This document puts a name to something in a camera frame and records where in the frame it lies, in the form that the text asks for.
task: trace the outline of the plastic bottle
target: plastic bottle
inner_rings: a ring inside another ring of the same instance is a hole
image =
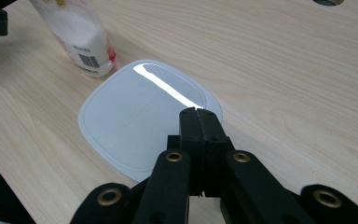
[[[30,0],[72,62],[88,77],[113,70],[116,54],[88,0]]]

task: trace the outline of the light wood tabletop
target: light wood tabletop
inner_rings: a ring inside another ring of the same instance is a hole
[[[287,188],[358,204],[358,1],[96,0],[117,67],[167,63],[218,99],[237,149]],[[77,115],[103,79],[81,75],[26,0],[0,37],[0,172],[37,223],[68,223],[96,187],[136,183],[85,140]],[[189,223],[224,223],[191,198]]]

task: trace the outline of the brass ring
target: brass ring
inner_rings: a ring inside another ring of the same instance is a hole
[[[165,156],[165,159],[167,161],[181,161],[183,158],[183,155],[179,152],[171,152]]]
[[[114,194],[113,198],[106,199],[105,196],[109,193]],[[108,206],[117,203],[118,201],[120,201],[120,198],[121,198],[121,191],[119,189],[105,189],[98,195],[97,201],[98,204],[102,206]]]
[[[334,193],[324,189],[313,191],[313,197],[316,201],[327,207],[339,208],[342,205],[342,201]]]
[[[234,153],[232,155],[232,158],[234,158],[234,160],[239,161],[239,162],[248,162],[251,160],[251,157],[243,152]]]

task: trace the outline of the table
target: table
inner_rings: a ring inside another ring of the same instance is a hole
[[[168,63],[219,100],[223,127],[288,189],[358,203],[358,1],[95,1],[117,67]],[[79,74],[31,4],[0,37],[0,172],[37,223],[68,223],[94,188],[136,183],[88,145],[77,113],[103,79]],[[189,223],[224,223],[192,198]]]

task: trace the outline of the white lid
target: white lid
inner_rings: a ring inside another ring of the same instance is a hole
[[[89,144],[121,173],[142,181],[151,175],[168,135],[179,134],[179,112],[205,108],[222,121],[213,95],[191,77],[151,60],[129,63],[82,105],[79,128]]]

